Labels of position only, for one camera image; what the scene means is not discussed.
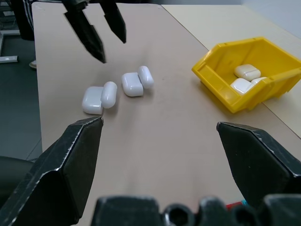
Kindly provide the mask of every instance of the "floor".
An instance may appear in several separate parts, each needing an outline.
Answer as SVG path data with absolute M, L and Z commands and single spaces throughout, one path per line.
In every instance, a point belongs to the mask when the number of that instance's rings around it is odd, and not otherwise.
M 0 156 L 34 159 L 42 153 L 34 42 L 5 37 L 1 55 L 19 59 L 0 64 Z

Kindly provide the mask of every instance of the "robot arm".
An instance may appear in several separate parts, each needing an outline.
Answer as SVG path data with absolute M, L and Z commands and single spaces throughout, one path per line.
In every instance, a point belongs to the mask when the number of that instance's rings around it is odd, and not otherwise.
M 109 27 L 123 42 L 127 41 L 127 31 L 124 20 L 114 0 L 97 0 L 104 11 L 104 17 Z M 86 0 L 63 0 L 67 10 L 65 16 L 86 50 L 99 61 L 106 63 L 103 43 L 93 25 L 87 20 L 83 9 Z

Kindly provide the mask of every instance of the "table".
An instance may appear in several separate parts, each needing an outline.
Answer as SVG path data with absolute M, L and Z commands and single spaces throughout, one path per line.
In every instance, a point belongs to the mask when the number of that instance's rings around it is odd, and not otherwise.
M 268 131 L 301 159 L 300 139 L 266 106 L 232 115 L 191 71 L 207 52 L 159 5 L 119 4 L 127 43 L 110 31 L 99 5 L 85 13 L 104 43 L 102 64 L 84 49 L 63 16 L 61 4 L 35 2 L 33 19 L 43 150 L 76 120 L 89 117 L 81 101 L 89 86 L 113 81 L 117 104 L 104 112 L 95 178 L 83 218 L 89 225 L 96 199 L 147 194 L 161 209 L 181 202 L 196 210 L 199 198 L 226 203 L 243 199 L 232 178 L 219 135 L 219 121 Z M 155 81 L 143 97 L 127 97 L 121 76 L 149 67 Z
M 217 43 L 264 36 L 301 59 L 301 39 L 293 36 L 244 5 L 164 5 L 207 49 Z M 301 82 L 264 104 L 301 137 Z

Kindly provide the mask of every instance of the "yellow plastic bin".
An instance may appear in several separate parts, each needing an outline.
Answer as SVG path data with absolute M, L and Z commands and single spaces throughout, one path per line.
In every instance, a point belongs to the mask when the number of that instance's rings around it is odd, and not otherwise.
M 266 79 L 244 95 L 230 84 L 237 79 L 234 69 L 251 64 Z M 192 71 L 232 112 L 251 110 L 271 97 L 288 92 L 301 78 L 301 61 L 264 37 L 221 43 L 210 50 Z

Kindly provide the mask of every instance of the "shoe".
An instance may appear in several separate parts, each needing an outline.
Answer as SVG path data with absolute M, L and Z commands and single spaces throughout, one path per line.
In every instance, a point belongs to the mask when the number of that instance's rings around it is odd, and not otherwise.
M 37 61 L 34 60 L 34 61 L 30 62 L 29 67 L 31 67 L 33 69 L 37 69 Z

